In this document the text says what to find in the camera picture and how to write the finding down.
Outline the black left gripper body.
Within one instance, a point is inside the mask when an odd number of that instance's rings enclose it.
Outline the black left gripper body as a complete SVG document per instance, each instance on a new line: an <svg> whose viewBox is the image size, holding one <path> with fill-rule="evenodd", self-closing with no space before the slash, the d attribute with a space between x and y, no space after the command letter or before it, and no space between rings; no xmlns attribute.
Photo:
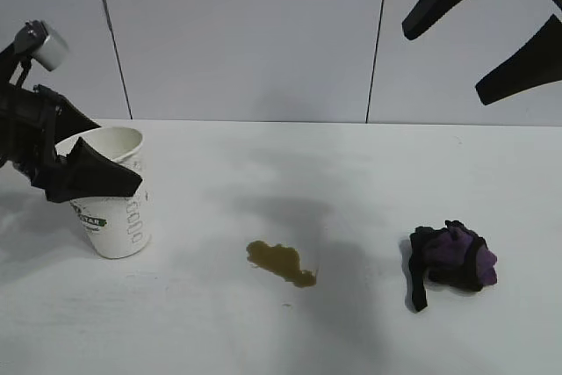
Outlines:
<svg viewBox="0 0 562 375"><path fill-rule="evenodd" d="M54 122L60 94L44 85L26 90L1 85L1 164L13 167L30 182L53 160Z"/></svg>

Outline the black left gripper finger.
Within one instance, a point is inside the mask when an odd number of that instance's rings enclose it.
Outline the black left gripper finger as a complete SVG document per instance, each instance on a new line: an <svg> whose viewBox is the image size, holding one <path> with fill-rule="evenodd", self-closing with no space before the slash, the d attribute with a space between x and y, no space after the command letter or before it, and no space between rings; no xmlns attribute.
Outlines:
<svg viewBox="0 0 562 375"><path fill-rule="evenodd" d="M54 141L60 142L67 138L97 129L100 125L80 112L69 100L60 95L57 100Z"/></svg>
<svg viewBox="0 0 562 375"><path fill-rule="evenodd" d="M130 198L141 182L139 174L102 156L82 137L67 155L45 148L32 163L32 185L41 188L53 203L79 198Z"/></svg>

